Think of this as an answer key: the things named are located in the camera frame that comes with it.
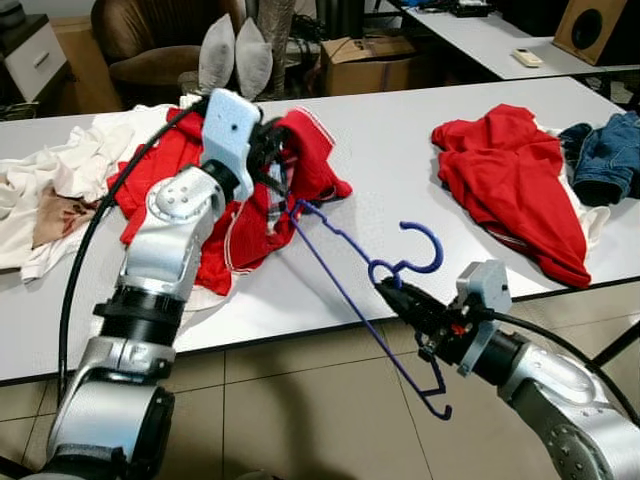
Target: brown armchair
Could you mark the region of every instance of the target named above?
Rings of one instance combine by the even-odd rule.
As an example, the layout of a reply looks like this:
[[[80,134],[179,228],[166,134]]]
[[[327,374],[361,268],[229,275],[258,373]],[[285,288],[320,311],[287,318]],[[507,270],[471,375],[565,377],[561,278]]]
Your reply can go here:
[[[109,74],[127,108],[176,103],[178,77],[198,70],[200,45],[213,22],[244,20],[238,0],[96,0],[91,23]]]

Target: robotic arm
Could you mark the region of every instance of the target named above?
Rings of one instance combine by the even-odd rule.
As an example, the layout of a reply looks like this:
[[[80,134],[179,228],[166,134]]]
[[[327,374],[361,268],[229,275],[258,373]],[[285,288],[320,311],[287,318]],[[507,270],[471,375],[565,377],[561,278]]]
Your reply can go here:
[[[201,167],[156,184],[129,246],[113,297],[97,305],[101,334],[89,340],[56,416],[47,463],[30,480],[149,479],[166,446],[174,397],[157,385],[175,360],[173,341],[200,250],[232,200],[253,193],[260,167],[286,132],[261,125],[257,107],[225,90],[209,100]],[[640,430],[571,360],[502,333],[482,308],[508,310],[504,266],[472,264],[445,307],[409,284],[377,286],[420,336],[420,356],[460,365],[498,387],[545,443],[566,480],[631,480],[640,472]]]
[[[127,250],[113,297],[97,305],[88,342],[52,427],[38,480],[151,478],[166,445],[174,397],[157,385],[193,287],[204,241],[232,200],[253,194],[257,170],[279,145],[253,104],[226,91],[209,99],[201,167],[147,195],[147,215]],[[259,151],[252,150],[257,145]]]
[[[487,314],[511,306],[504,264],[472,263],[456,286],[448,307],[412,285],[395,288],[392,278],[376,288],[416,330],[420,357],[437,356],[497,387],[563,480],[639,479],[640,429],[613,407],[600,380],[570,358],[503,333]]]

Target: white table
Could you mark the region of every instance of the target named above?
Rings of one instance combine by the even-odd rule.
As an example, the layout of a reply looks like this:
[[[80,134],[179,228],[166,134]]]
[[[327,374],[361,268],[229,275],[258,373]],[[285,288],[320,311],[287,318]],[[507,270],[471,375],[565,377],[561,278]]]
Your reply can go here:
[[[354,194],[324,210],[374,258],[430,261],[427,241],[417,233],[401,232],[400,220],[421,222],[440,237],[443,267],[431,275],[407,275],[408,281],[448,302],[457,276],[470,262],[499,258],[507,264],[513,296],[560,293],[565,287],[474,224],[436,178],[431,131],[449,120],[476,119],[501,102],[526,106],[541,124],[559,128],[577,122],[601,125],[620,111],[569,78],[274,102],[263,108],[270,118],[302,104],[334,134],[341,152],[333,166],[351,182]],[[44,143],[64,142],[73,125],[87,127],[91,120],[80,116],[0,124],[2,157],[20,158]],[[612,220],[587,261],[594,284],[640,276],[640,255],[631,253],[637,251],[640,202],[625,200],[612,210]],[[119,211],[112,213],[89,250],[72,314],[71,368],[77,365],[95,321],[94,304],[112,294],[123,256],[118,235],[124,225]],[[302,225],[368,318],[390,316],[392,312],[370,287],[359,257],[320,228],[316,219],[304,218]],[[71,261],[66,258],[41,281],[27,286],[17,273],[0,275],[0,381],[54,372],[60,305]],[[355,321],[296,236],[256,272],[243,277],[227,303],[196,313],[181,328],[176,348],[181,352],[224,348]]]
[[[488,17],[458,18],[451,13],[421,13],[416,8],[406,12],[502,80],[602,74],[640,68],[640,65],[594,67],[553,45],[553,37],[532,37],[495,13]],[[531,50],[544,64],[538,68],[525,67],[511,56],[517,48]]]

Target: floor tile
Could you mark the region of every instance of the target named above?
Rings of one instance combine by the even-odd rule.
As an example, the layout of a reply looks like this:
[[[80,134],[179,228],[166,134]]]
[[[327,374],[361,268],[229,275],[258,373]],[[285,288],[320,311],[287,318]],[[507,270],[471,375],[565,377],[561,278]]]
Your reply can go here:
[[[50,415],[58,410],[58,382],[57,380],[49,380],[46,384],[38,415]]]
[[[176,395],[157,480],[222,478],[223,389],[211,387]]]
[[[23,418],[0,422],[0,455],[14,462],[22,462],[34,420],[34,418]],[[8,478],[0,475],[0,480],[8,480]]]
[[[24,456],[25,466],[32,470],[40,470],[47,460],[47,440],[55,418],[55,415],[43,415],[36,418]]]
[[[533,320],[547,328],[561,328],[640,312],[640,282],[524,302]]]
[[[384,336],[391,351],[396,355],[418,351],[418,345],[413,338],[414,329],[402,320],[388,320],[381,324]]]
[[[225,480],[430,479],[395,372],[366,360],[227,385]]]
[[[44,395],[45,382],[0,387],[0,421],[34,417]]]
[[[589,325],[559,328],[555,333],[571,341],[589,357],[594,357],[637,322],[640,322],[640,315],[629,315]],[[640,342],[629,345],[604,370],[640,411]]]
[[[178,393],[224,383],[224,353],[198,353],[178,356],[171,376],[160,382],[167,390]]]
[[[533,321],[531,311],[527,308],[529,302],[515,302],[511,305],[511,308],[507,312],[514,317],[523,318],[525,320]]]
[[[417,356],[401,356],[421,388],[433,388],[430,368]],[[479,377],[463,378],[441,362],[447,394],[434,398],[439,411],[448,403],[453,416],[437,419],[402,380],[434,480],[557,480],[538,437]]]
[[[280,340],[226,353],[226,383],[384,356],[364,327]]]

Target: pile of clothes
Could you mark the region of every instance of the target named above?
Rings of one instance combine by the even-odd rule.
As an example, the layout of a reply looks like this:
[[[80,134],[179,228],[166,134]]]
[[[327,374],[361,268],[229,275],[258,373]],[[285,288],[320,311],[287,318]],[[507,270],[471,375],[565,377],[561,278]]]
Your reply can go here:
[[[178,112],[178,109],[169,109],[167,120]],[[203,118],[197,113],[182,119],[142,158],[116,194],[118,205],[129,219],[121,236],[123,243],[133,240],[144,221],[149,189],[186,165],[200,163],[202,123]],[[202,247],[196,285],[206,290],[194,290],[187,306],[190,310],[219,303],[220,297],[231,290],[234,274],[253,271],[269,253],[291,241],[295,230],[287,210],[293,208],[296,200],[322,202],[345,198],[352,192],[349,184],[329,167],[328,159],[335,142],[309,111],[295,108],[275,125],[289,129],[291,135],[281,155],[282,163],[272,164],[265,173],[277,183],[286,183],[290,195],[283,198],[265,185],[256,184],[251,198],[227,206]],[[124,169],[126,163],[119,167]],[[109,184],[116,178],[117,175],[112,176]]]
[[[194,99],[183,99],[183,106]],[[75,127],[62,146],[44,148],[22,160],[0,162],[0,269],[19,268],[26,283],[42,277],[66,254],[77,250],[87,222],[107,189],[135,151],[180,112],[168,105],[136,107],[99,115],[84,131]],[[129,244],[146,216],[145,199],[158,181],[186,165],[199,165],[203,118],[191,113],[169,130],[142,158],[116,200],[129,224]],[[348,183],[329,167],[334,139],[310,112],[297,108],[277,125],[291,135],[282,162],[265,172],[284,183],[283,198],[255,185],[245,202],[232,202],[205,242],[187,310],[209,308],[229,293],[236,275],[250,272],[266,256],[287,245],[294,229],[287,209],[297,199],[322,202],[351,194]]]
[[[606,205],[638,197],[634,113],[616,114],[597,130],[580,124],[555,132],[525,108],[499,105],[475,122],[441,125],[432,141],[443,150],[440,180],[471,217],[566,285],[589,285],[584,260],[609,218]]]

